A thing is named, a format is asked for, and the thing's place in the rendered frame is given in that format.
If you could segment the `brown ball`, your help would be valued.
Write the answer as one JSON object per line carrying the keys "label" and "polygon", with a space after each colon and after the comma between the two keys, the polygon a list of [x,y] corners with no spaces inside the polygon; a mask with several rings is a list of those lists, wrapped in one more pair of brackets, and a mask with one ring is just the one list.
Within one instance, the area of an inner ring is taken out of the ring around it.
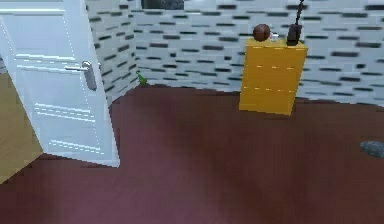
{"label": "brown ball", "polygon": [[253,29],[253,38],[258,42],[266,41],[270,34],[270,27],[267,24],[258,24]]}

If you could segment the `yellow chest of drawers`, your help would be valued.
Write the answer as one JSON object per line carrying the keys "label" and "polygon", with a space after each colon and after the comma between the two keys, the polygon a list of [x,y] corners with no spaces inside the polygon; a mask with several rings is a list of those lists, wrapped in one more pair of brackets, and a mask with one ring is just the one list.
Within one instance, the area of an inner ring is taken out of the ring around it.
{"label": "yellow chest of drawers", "polygon": [[301,42],[247,39],[239,109],[290,115],[307,51]]}

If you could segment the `dark framed picture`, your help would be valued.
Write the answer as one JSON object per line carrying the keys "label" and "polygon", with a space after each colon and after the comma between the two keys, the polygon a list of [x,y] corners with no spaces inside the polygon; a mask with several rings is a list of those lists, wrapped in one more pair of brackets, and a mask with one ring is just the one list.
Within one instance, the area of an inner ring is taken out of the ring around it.
{"label": "dark framed picture", "polygon": [[143,9],[183,10],[184,0],[141,0]]}

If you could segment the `white room door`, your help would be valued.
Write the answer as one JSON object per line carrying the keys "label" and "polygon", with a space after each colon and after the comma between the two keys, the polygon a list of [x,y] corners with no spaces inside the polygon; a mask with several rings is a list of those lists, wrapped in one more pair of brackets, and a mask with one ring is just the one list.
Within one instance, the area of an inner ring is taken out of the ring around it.
{"label": "white room door", "polygon": [[0,56],[44,153],[120,165],[84,0],[0,0]]}

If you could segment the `grey flat cushion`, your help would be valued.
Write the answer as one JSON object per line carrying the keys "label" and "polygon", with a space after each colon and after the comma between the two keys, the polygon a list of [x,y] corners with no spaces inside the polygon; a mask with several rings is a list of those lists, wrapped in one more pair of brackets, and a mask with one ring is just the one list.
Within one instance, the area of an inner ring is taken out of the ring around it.
{"label": "grey flat cushion", "polygon": [[363,141],[360,148],[366,154],[375,158],[384,158],[384,142],[380,141]]}

